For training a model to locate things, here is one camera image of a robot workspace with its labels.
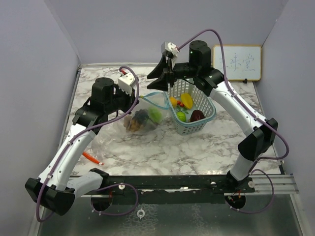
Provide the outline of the green ring toy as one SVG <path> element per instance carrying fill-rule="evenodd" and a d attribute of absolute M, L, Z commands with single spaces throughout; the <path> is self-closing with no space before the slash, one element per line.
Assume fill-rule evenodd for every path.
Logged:
<path fill-rule="evenodd" d="M 150 107 L 148 109 L 148 115 L 149 115 L 149 118 L 155 123 L 161 123 L 163 119 L 162 112 L 155 107 Z"/>

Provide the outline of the dark purple grape bunch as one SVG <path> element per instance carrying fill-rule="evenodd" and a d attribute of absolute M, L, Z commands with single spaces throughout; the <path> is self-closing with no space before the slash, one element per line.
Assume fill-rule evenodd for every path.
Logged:
<path fill-rule="evenodd" d="M 149 114 L 148 114 L 148 110 L 146 109 L 140 109 L 138 111 L 135 112 L 134 117 L 140 121 L 142 121 L 143 123 L 146 123 L 147 120 L 150 118 Z"/>

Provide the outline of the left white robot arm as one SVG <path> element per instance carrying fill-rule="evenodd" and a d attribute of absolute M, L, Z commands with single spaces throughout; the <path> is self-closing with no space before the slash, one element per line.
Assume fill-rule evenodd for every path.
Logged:
<path fill-rule="evenodd" d="M 95 191 L 108 190 L 108 174 L 94 168 L 86 175 L 70 179 L 71 173 L 86 147 L 102 126 L 110 124 L 109 115 L 123 111 L 128 115 L 137 104 L 138 79 L 131 73 L 115 83 L 110 78 L 98 78 L 91 96 L 75 112 L 70 130 L 55 157 L 37 178 L 29 178 L 25 188 L 36 203 L 36 210 L 45 207 L 62 216 L 72 207 L 75 199 Z"/>

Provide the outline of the clear blue-zipper bag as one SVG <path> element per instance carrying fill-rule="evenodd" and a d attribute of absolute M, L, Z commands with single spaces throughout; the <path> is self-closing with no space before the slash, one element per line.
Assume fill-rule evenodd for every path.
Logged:
<path fill-rule="evenodd" d="M 166 118 L 169 110 L 167 98 L 163 92 L 152 92 L 139 96 L 139 103 L 124 118 L 127 132 L 145 134 L 156 130 Z"/>

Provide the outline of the brown longan bunch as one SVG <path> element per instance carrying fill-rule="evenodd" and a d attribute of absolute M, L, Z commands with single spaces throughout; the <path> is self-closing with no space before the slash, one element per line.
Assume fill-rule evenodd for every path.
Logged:
<path fill-rule="evenodd" d="M 136 118 L 132 118 L 127 126 L 127 131 L 137 132 L 144 128 L 144 123 Z"/>

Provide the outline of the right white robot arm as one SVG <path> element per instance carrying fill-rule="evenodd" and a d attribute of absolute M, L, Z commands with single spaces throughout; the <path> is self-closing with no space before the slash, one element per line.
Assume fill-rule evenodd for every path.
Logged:
<path fill-rule="evenodd" d="M 164 42 L 158 65 L 147 76 L 152 79 L 148 89 L 168 91 L 178 79 L 192 79 L 193 84 L 207 97 L 218 102 L 238 123 L 245 139 L 238 145 L 239 156 L 226 175 L 226 187 L 238 192 L 258 157 L 273 144 L 278 122 L 266 119 L 235 93 L 224 75 L 211 65 L 211 49 L 201 40 L 189 44 L 189 60 L 176 63 L 179 50 L 175 44 Z"/>

